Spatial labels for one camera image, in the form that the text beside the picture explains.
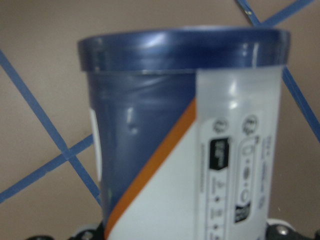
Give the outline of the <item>white blue tennis ball can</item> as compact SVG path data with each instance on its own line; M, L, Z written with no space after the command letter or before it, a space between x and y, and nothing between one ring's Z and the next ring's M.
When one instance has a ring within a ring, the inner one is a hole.
M91 36L105 240L264 240L290 33L195 26Z

